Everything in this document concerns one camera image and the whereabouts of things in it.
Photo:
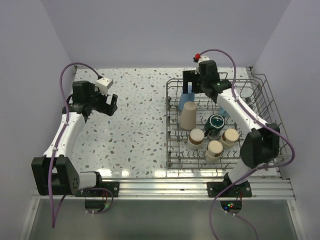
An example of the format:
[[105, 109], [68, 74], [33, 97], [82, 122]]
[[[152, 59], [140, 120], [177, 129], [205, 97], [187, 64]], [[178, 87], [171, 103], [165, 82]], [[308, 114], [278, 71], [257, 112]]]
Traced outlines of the tall beige cup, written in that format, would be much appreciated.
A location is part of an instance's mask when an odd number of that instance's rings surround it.
[[187, 101], [180, 115], [179, 125], [184, 130], [192, 130], [196, 126], [197, 105], [193, 101]]

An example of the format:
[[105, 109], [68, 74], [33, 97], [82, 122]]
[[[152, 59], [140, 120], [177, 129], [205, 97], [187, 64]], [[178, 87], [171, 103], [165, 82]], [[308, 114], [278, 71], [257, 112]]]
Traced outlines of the blue plastic cup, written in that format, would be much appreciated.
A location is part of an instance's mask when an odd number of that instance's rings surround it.
[[192, 92], [192, 84], [189, 83], [187, 88], [187, 93], [181, 92], [180, 94], [178, 109], [182, 111], [186, 102], [194, 102], [194, 101], [195, 101], [195, 93]]

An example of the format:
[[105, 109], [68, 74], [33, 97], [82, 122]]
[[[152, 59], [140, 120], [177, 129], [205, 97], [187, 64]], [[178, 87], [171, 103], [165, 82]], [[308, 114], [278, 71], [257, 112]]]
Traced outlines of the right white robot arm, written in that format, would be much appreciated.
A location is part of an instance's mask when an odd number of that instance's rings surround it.
[[214, 60], [199, 62], [195, 70], [182, 72], [183, 92], [204, 93], [214, 103], [221, 106], [246, 135], [240, 148], [240, 161], [228, 172], [229, 180], [223, 183], [223, 192], [235, 196], [241, 185], [259, 166], [279, 155], [280, 128], [275, 123], [267, 123], [256, 114], [240, 97], [228, 79], [221, 80]]

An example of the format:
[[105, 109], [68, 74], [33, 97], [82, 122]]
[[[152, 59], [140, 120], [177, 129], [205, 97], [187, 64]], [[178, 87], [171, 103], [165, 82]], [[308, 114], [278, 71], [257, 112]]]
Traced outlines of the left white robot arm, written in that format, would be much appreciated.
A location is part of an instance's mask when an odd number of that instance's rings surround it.
[[108, 91], [113, 80], [102, 77], [94, 83], [81, 80], [72, 84], [72, 95], [67, 98], [67, 106], [57, 133], [43, 156], [32, 160], [31, 168], [38, 193], [48, 195], [76, 195], [87, 190], [92, 196], [103, 193], [104, 184], [97, 171], [80, 172], [72, 164], [72, 152], [77, 138], [93, 111], [112, 116], [117, 107], [118, 96], [112, 95], [110, 103]]

